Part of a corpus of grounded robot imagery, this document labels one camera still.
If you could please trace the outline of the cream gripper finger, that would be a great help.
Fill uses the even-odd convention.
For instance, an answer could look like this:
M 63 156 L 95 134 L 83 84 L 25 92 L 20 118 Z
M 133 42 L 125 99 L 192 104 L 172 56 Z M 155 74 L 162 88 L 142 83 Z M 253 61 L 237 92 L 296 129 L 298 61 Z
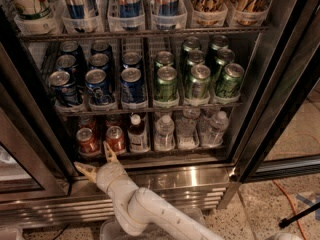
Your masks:
M 92 165 L 88 165 L 88 164 L 83 164 L 80 162 L 75 162 L 74 166 L 76 167 L 76 169 L 81 172 L 84 176 L 86 176 L 88 178 L 89 181 L 95 183 L 96 182 L 96 177 L 97 177 L 97 168 L 92 166 Z
M 111 149 L 110 145 L 106 141 L 104 141 L 103 146 L 104 146 L 104 152 L 105 152 L 107 162 L 108 163 L 117 162 L 118 161 L 117 155 Z

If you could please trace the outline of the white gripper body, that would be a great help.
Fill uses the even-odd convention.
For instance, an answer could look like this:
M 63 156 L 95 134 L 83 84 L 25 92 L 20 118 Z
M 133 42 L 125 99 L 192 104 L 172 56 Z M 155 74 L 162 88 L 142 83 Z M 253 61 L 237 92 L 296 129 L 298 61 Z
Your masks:
M 119 162 L 110 162 L 102 166 L 96 174 L 96 185 L 104 193 L 111 183 L 120 176 L 127 176 L 127 172 Z

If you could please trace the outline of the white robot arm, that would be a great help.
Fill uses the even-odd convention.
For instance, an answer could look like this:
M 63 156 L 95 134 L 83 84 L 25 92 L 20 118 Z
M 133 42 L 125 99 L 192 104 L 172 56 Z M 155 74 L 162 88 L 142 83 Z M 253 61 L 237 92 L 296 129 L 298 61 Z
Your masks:
M 111 198 L 116 219 L 127 234 L 141 235 L 153 223 L 176 240 L 224 240 L 152 190 L 139 187 L 106 141 L 103 146 L 107 163 L 102 167 L 80 162 L 74 165 Z

